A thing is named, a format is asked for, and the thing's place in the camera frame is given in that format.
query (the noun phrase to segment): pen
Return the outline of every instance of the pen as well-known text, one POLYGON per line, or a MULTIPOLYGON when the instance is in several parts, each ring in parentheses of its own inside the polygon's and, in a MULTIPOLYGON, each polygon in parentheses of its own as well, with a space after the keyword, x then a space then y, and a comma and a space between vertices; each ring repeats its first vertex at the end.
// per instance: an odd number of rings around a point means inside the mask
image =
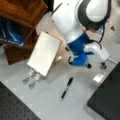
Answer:
POLYGON ((67 93, 67 91, 68 91, 68 88, 69 88, 69 86, 71 85, 72 81, 73 81, 73 77, 71 77, 71 78, 69 79, 69 81, 68 81, 68 83, 67 83, 67 87, 66 87, 66 89, 64 90, 64 92, 63 92, 63 94, 62 94, 62 96, 61 96, 61 101, 64 99, 64 97, 65 97, 65 95, 66 95, 66 93, 67 93))

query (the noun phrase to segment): black cable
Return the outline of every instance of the black cable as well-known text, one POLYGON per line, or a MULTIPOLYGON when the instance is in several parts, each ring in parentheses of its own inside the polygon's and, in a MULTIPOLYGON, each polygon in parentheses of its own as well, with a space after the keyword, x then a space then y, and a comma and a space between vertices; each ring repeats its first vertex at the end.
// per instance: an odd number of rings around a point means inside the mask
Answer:
POLYGON ((101 42, 102 42, 103 37, 104 37, 104 34, 105 34, 105 24, 103 25, 103 33, 102 33, 102 36, 101 36, 101 38, 100 38, 99 43, 101 43, 101 42))

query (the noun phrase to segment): wooden furniture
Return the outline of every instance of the wooden furniture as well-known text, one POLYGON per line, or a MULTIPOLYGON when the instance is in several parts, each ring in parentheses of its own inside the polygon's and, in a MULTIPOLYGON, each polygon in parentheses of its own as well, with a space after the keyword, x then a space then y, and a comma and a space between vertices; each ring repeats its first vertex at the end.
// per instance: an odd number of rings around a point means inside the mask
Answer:
POLYGON ((23 47, 5 46, 9 64, 30 56, 37 40, 35 27, 46 12, 43 0, 0 0, 0 16, 16 22, 25 40, 23 47))

